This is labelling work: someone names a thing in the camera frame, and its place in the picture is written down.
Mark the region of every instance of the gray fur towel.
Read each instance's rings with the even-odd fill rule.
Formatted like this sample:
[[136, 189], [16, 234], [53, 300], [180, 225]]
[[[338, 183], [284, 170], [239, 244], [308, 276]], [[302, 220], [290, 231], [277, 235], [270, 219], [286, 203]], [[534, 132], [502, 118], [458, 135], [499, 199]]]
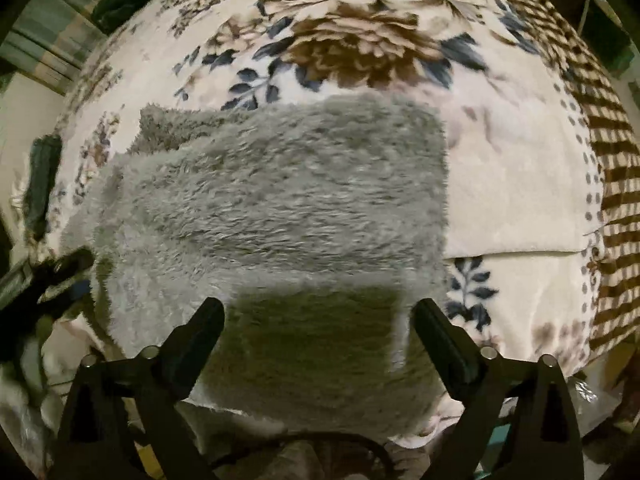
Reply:
[[446, 299], [446, 177], [441, 124], [398, 97], [151, 106], [63, 248], [95, 251], [95, 316], [127, 357], [207, 296], [223, 302], [191, 402], [296, 430], [411, 433], [444, 390], [409, 313]]

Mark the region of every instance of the floral blanket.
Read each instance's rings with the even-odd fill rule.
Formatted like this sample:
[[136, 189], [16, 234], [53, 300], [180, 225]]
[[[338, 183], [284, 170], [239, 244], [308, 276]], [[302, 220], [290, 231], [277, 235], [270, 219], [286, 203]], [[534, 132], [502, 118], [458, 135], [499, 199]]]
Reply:
[[462, 241], [444, 308], [479, 344], [551, 353], [571, 374], [640, 323], [638, 146], [548, 0], [153, 0], [67, 96], [48, 246], [145, 105], [253, 110], [353, 91], [403, 93], [447, 125], [452, 182], [468, 185], [450, 203], [468, 214], [451, 226]]

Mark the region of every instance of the black cable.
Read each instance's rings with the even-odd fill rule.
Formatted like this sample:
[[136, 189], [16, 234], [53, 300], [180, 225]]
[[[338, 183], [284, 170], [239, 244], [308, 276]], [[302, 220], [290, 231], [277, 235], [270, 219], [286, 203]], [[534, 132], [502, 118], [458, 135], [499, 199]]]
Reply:
[[291, 442], [296, 442], [299, 440], [310, 440], [312, 442], [329, 440], [334, 442], [354, 442], [356, 444], [361, 444], [363, 447], [372, 452], [377, 457], [377, 459], [380, 460], [380, 463], [385, 469], [385, 478], [393, 479], [396, 476], [394, 463], [391, 460], [389, 453], [386, 452], [386, 449], [382, 445], [361, 435], [351, 433], [337, 433], [333, 431], [292, 433], [276, 437], [274, 439], [258, 444], [258, 446], [247, 447], [245, 449], [241, 449], [240, 451], [222, 456], [219, 459], [211, 462], [210, 466], [212, 470], [216, 470], [223, 465], [235, 464], [239, 460], [242, 460], [243, 458], [246, 458], [253, 453], [263, 451], [265, 449], [282, 447], [285, 444], [289, 444]]

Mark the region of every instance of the white wall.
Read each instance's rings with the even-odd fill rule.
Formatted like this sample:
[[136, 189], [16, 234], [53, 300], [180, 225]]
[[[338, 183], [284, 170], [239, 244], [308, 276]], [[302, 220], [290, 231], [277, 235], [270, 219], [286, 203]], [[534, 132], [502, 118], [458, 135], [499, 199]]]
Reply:
[[53, 131], [63, 99], [20, 73], [14, 74], [0, 96], [0, 210], [14, 243], [19, 241], [19, 232], [9, 198], [15, 174], [24, 174], [24, 157], [31, 143]]

